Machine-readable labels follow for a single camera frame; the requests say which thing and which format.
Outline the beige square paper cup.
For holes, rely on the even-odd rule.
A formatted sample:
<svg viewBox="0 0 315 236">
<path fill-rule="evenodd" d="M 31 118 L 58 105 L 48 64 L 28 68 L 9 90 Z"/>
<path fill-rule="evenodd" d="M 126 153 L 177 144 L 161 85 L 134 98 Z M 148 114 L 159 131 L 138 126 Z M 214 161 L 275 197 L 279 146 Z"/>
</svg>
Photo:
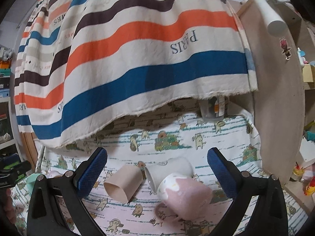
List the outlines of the beige square paper cup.
<svg viewBox="0 0 315 236">
<path fill-rule="evenodd" d="M 139 167 L 124 165 L 104 182 L 106 193 L 115 201 L 127 203 L 143 182 Z"/>
</svg>

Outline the white cup with pink base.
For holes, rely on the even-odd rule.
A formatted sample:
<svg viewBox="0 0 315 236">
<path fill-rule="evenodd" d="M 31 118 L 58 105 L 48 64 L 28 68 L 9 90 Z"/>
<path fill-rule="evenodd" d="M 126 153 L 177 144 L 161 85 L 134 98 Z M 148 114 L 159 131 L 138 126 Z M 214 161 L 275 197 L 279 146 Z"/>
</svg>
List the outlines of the white cup with pink base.
<svg viewBox="0 0 315 236">
<path fill-rule="evenodd" d="M 59 178 L 62 177 L 62 174 L 58 171 L 51 171 L 48 173 L 47 178 Z"/>
</svg>

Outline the mint green cup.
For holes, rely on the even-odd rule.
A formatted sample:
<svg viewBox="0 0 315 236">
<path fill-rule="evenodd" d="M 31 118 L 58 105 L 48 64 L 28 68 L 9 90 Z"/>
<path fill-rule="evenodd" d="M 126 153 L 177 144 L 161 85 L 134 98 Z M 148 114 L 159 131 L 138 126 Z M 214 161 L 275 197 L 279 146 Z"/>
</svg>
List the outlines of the mint green cup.
<svg viewBox="0 0 315 236">
<path fill-rule="evenodd" d="M 32 194 L 35 182 L 36 182 L 38 176 L 40 176 L 40 175 L 41 175 L 40 173 L 33 173 L 32 175 L 29 175 L 27 177 L 27 179 L 26 179 L 26 186 L 27 186 L 28 193 L 30 195 Z"/>
</svg>

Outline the white cylindrical cup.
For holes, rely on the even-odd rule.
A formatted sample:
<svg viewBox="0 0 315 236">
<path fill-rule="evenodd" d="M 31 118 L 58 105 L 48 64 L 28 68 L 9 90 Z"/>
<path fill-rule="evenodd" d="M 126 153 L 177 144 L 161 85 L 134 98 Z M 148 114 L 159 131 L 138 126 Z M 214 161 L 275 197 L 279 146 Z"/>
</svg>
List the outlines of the white cylindrical cup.
<svg viewBox="0 0 315 236">
<path fill-rule="evenodd" d="M 177 157 L 145 167 L 145 176 L 153 194 L 157 193 L 158 186 L 172 173 L 192 177 L 193 166 L 186 158 Z"/>
</svg>

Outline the right side cluttered shelf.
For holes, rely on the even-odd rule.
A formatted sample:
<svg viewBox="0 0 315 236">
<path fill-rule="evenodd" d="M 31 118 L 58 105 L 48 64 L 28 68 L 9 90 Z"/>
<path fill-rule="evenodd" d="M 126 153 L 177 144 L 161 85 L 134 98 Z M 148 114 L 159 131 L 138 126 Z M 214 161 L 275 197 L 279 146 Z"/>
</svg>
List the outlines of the right side cluttered shelf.
<svg viewBox="0 0 315 236">
<path fill-rule="evenodd" d="M 293 193 L 306 206 L 314 204 L 314 189 L 306 193 L 309 181 L 314 177 L 314 61 L 308 62 L 305 52 L 297 49 L 302 67 L 303 88 L 305 94 L 305 119 L 300 149 L 296 156 L 294 172 L 298 174 Z"/>
</svg>

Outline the left side storage shelf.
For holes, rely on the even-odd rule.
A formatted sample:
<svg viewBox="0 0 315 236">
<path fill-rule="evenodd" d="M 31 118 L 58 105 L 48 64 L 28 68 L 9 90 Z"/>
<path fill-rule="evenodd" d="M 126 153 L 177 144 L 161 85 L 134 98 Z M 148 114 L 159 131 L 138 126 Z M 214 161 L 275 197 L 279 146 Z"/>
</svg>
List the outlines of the left side storage shelf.
<svg viewBox="0 0 315 236">
<path fill-rule="evenodd" d="M 13 51 L 1 46 L 1 156 L 19 153 L 12 129 L 10 77 Z"/>
</svg>

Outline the pink and white mug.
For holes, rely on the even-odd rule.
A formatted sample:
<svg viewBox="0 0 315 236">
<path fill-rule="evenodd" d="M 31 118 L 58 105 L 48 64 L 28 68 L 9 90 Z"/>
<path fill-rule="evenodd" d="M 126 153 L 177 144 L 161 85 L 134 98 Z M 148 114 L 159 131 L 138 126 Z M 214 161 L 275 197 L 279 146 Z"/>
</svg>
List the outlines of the pink and white mug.
<svg viewBox="0 0 315 236">
<path fill-rule="evenodd" d="M 212 189 L 203 183 L 179 173 L 165 177 L 157 189 L 160 203 L 155 207 L 155 216 L 159 219 L 161 208 L 166 209 L 177 217 L 174 221 L 195 220 L 207 209 L 212 199 Z"/>
</svg>

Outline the brown wooden board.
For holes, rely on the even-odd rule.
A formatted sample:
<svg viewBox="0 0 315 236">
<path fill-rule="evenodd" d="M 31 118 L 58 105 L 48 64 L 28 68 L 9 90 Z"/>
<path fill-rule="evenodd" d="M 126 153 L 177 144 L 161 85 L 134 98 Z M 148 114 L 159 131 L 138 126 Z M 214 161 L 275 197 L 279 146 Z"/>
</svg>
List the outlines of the brown wooden board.
<svg viewBox="0 0 315 236">
<path fill-rule="evenodd" d="M 280 38 L 268 33 L 257 6 L 253 2 L 231 4 L 245 28 L 256 66 L 254 114 L 263 169 L 286 184 L 301 145 L 305 117 L 302 69 L 294 39 L 289 30 L 281 34 L 291 48 L 292 56 L 286 60 Z"/>
</svg>

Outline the clear plastic container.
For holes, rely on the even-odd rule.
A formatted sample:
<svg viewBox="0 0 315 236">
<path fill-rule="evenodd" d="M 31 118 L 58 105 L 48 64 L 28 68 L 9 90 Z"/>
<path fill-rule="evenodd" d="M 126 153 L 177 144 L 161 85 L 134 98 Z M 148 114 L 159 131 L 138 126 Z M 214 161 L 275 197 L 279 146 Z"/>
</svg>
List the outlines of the clear plastic container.
<svg viewBox="0 0 315 236">
<path fill-rule="evenodd" d="M 199 101 L 201 117 L 205 122 L 219 122 L 225 117 L 229 99 L 225 96 L 214 96 Z"/>
</svg>

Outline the striped Paris curtain cloth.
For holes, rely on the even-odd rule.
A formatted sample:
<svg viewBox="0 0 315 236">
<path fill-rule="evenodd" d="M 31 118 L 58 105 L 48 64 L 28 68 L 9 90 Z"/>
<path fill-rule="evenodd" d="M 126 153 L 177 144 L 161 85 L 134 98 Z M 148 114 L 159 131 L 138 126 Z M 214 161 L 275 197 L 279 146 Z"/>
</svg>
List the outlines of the striped Paris curtain cloth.
<svg viewBox="0 0 315 236">
<path fill-rule="evenodd" d="M 258 89 L 228 0 L 38 0 L 17 53 L 18 129 L 47 147 L 183 99 Z"/>
</svg>

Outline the cartoon sticker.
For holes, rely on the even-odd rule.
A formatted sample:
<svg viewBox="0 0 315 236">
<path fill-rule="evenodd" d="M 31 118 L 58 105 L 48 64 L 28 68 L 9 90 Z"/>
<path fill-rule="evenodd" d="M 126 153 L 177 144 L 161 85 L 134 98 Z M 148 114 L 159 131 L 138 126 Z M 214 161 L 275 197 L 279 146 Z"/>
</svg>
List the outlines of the cartoon sticker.
<svg viewBox="0 0 315 236">
<path fill-rule="evenodd" d="M 282 54 L 285 55 L 286 60 L 290 60 L 290 57 L 292 56 L 290 52 L 291 48 L 288 46 L 287 40 L 284 37 L 280 38 L 280 47 L 283 50 Z"/>
</svg>

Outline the white tube lamp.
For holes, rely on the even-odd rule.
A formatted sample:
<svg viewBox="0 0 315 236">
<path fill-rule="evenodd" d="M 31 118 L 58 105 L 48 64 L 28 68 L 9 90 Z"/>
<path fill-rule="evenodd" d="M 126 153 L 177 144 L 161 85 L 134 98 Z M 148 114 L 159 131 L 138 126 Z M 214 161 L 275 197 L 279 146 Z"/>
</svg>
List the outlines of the white tube lamp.
<svg viewBox="0 0 315 236">
<path fill-rule="evenodd" d="M 287 24 L 277 12 L 267 3 L 266 0 L 253 0 L 256 4 L 265 27 L 270 35 L 280 37 L 286 30 Z"/>
</svg>

